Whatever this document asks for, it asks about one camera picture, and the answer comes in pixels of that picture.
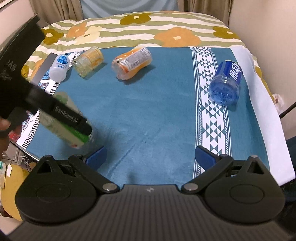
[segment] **gray panel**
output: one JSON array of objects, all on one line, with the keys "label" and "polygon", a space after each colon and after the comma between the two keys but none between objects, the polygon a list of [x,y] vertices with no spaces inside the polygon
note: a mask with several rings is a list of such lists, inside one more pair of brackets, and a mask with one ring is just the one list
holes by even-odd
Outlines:
[{"label": "gray panel", "polygon": [[37,226],[23,223],[12,234],[22,241],[288,241],[276,222],[241,226],[210,213],[195,195],[175,185],[125,185],[103,195],[94,209],[71,223]]}]

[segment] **yellow cushion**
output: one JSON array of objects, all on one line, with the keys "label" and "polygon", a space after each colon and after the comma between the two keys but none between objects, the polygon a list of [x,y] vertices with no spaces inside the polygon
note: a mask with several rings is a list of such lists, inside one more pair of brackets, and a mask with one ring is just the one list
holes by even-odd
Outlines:
[{"label": "yellow cushion", "polygon": [[10,177],[5,177],[5,188],[1,189],[1,203],[4,210],[15,219],[21,221],[20,214],[15,205],[15,194],[20,185],[29,175],[29,172],[18,165],[13,165]]}]

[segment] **blue plastic bottle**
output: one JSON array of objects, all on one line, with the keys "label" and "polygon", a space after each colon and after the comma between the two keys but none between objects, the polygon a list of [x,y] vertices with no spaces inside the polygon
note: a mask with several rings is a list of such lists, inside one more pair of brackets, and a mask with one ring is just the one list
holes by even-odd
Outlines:
[{"label": "blue plastic bottle", "polygon": [[242,68],[231,60],[223,61],[209,86],[213,101],[220,105],[235,104],[239,98]]}]

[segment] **finger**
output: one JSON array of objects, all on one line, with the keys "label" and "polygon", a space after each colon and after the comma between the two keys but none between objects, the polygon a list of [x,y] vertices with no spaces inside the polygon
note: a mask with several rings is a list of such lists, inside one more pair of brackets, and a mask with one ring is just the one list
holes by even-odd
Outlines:
[{"label": "finger", "polygon": [[20,135],[22,133],[22,126],[17,126],[14,130],[14,133]]},{"label": "finger", "polygon": [[0,118],[0,131],[5,131],[10,127],[11,122],[7,119]]},{"label": "finger", "polygon": [[1,154],[7,150],[9,146],[9,138],[8,137],[4,137],[0,139],[0,152]]}]

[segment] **yellow plastic bottle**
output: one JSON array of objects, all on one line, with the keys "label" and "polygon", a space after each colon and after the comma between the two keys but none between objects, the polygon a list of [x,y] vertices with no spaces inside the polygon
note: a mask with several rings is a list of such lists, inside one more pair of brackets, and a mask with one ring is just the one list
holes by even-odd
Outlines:
[{"label": "yellow plastic bottle", "polygon": [[112,68],[120,80],[132,78],[140,69],[149,65],[152,56],[148,48],[136,46],[132,50],[117,56],[112,61]]}]

